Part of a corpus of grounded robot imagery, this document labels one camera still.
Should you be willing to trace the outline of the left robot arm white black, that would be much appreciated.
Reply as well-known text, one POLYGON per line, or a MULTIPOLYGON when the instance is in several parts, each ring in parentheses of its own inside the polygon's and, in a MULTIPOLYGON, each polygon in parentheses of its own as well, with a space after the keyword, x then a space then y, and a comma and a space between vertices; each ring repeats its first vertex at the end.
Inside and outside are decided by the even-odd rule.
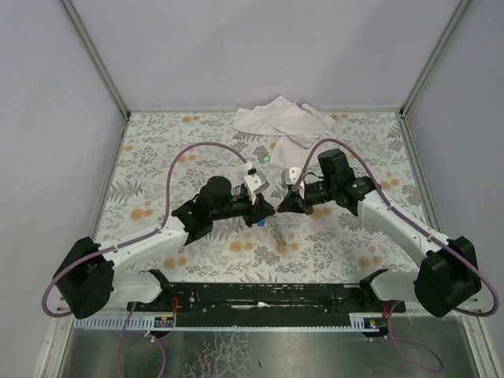
POLYGON ((213 176, 152 231, 108 246, 89 237, 75 242, 54 274, 54 286, 77 319, 107 305, 152 302, 161 293, 161 280, 153 273, 128 270, 150 256, 200 240, 212 231, 214 221, 240 217, 250 227, 274 215, 274 207, 262 194, 268 185, 259 172, 245 176, 238 187, 223 176, 213 176))

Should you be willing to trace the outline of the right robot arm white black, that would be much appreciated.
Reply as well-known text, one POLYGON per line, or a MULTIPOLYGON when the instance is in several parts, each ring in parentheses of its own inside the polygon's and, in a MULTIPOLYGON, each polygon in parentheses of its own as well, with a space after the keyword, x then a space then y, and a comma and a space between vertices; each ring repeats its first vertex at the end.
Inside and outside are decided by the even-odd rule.
POLYGON ((418 270, 384 270, 369 276, 369 286, 379 300, 418 302, 431 315, 444 317, 480 292, 476 251, 467 238, 452 239, 383 199, 370 177, 355 176, 341 150, 319 154, 318 162, 322 177, 316 182, 306 183, 299 167, 283 171, 287 195, 277 210, 310 215, 315 206, 335 202, 400 246, 418 270))

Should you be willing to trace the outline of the white disc with keyrings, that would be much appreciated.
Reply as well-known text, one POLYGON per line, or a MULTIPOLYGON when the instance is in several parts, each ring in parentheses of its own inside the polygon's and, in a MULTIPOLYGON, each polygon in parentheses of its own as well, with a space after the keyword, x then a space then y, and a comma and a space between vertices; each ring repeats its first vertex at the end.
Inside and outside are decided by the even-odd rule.
POLYGON ((275 243, 275 252, 278 255, 287 256, 298 250, 298 244, 286 239, 282 228, 274 219, 268 220, 266 227, 272 236, 272 241, 275 243))

